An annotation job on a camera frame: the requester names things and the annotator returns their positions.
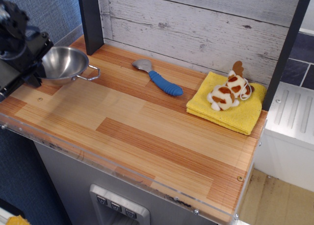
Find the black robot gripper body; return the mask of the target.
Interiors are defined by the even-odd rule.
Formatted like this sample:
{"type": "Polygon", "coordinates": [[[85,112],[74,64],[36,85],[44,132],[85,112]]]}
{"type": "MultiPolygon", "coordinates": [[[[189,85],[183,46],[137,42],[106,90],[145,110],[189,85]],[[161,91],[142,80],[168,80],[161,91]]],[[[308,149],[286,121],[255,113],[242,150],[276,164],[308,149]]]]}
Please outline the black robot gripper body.
{"type": "Polygon", "coordinates": [[[0,54],[0,100],[9,97],[23,84],[23,77],[34,74],[34,63],[42,60],[52,48],[53,42],[46,32],[36,32],[24,40],[17,53],[2,52],[0,54]]]}

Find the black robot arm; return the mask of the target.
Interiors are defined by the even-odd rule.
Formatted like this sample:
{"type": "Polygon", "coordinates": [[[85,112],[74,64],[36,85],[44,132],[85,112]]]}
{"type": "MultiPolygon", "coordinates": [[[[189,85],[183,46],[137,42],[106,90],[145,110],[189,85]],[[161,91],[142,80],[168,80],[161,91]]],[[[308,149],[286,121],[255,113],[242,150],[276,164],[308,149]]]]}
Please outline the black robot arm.
{"type": "Polygon", "coordinates": [[[0,0],[0,100],[23,84],[41,86],[46,73],[42,58],[53,47],[49,34],[28,26],[25,11],[10,1],[0,0]]]}

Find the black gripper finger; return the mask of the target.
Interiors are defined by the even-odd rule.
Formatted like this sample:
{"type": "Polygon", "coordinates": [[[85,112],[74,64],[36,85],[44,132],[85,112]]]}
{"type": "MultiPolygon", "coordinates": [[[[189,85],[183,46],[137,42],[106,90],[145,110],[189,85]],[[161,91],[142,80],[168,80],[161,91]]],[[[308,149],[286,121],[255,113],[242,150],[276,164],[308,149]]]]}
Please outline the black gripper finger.
{"type": "Polygon", "coordinates": [[[27,85],[30,85],[34,88],[38,88],[41,86],[41,80],[35,75],[26,75],[23,77],[23,80],[27,85]]]}
{"type": "Polygon", "coordinates": [[[36,61],[34,63],[34,67],[35,67],[34,75],[36,77],[38,77],[38,78],[46,78],[47,77],[45,67],[42,64],[42,60],[36,61]]]}

